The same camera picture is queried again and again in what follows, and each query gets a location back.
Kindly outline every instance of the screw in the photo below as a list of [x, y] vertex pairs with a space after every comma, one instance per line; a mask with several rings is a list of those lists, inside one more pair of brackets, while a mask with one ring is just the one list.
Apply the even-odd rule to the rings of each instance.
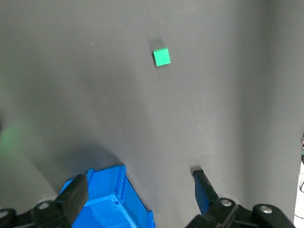
[[228, 199], [221, 199], [221, 204], [223, 204], [225, 207], [230, 207], [232, 205], [231, 201]]
[[0, 219], [3, 218], [3, 217], [5, 217], [5, 216], [7, 216], [8, 213], [9, 212], [7, 210], [0, 212]]
[[260, 210], [266, 214], [271, 214], [272, 213], [272, 210], [270, 207], [267, 207], [267, 206], [261, 206], [260, 207]]
[[38, 206], [38, 208], [39, 208], [40, 210], [43, 210], [43, 209], [48, 208], [48, 207], [49, 207], [49, 203], [47, 203], [47, 202], [43, 202], [43, 203], [41, 203], [41, 204]]

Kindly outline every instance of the blue plastic container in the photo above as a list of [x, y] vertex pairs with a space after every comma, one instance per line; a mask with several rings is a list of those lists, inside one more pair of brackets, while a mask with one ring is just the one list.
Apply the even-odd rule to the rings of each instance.
[[147, 211], [136, 194], [125, 165], [100, 171], [89, 169], [86, 176], [89, 198], [73, 228], [155, 228], [153, 212]]

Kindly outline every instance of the black robotic claw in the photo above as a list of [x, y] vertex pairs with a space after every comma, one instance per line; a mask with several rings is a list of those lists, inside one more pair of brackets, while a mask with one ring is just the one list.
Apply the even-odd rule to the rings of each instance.
[[258, 204], [253, 211], [221, 198], [203, 170], [194, 171], [195, 197], [201, 211], [186, 228], [295, 228], [277, 207]]
[[86, 175], [78, 175], [54, 201], [44, 201], [28, 212], [0, 210], [0, 228], [71, 228], [88, 199]]

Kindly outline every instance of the gray surface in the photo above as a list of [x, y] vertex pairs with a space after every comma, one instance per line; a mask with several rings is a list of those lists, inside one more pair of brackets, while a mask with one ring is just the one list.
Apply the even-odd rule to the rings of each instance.
[[[125, 163], [158, 227], [198, 212], [190, 168], [293, 219], [302, 1], [2, 1], [0, 206]], [[164, 43], [172, 63], [154, 66]]]

